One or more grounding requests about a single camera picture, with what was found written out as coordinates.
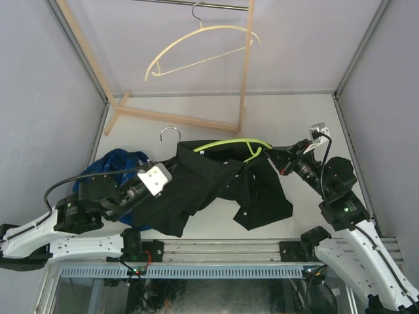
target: metal rail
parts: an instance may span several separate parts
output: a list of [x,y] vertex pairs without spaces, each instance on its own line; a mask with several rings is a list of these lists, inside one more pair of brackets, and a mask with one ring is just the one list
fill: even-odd
[[239,11],[248,11],[249,10],[249,8],[247,8],[247,7],[238,7],[238,6],[235,6],[235,5],[216,5],[216,4],[213,4],[213,3],[197,3],[197,2],[189,2],[189,1],[175,1],[175,0],[134,0],[134,1],[165,3],[165,4],[169,4],[169,5],[188,5],[188,6],[191,6],[191,7],[196,5],[197,7],[224,9],[224,10],[239,10]]

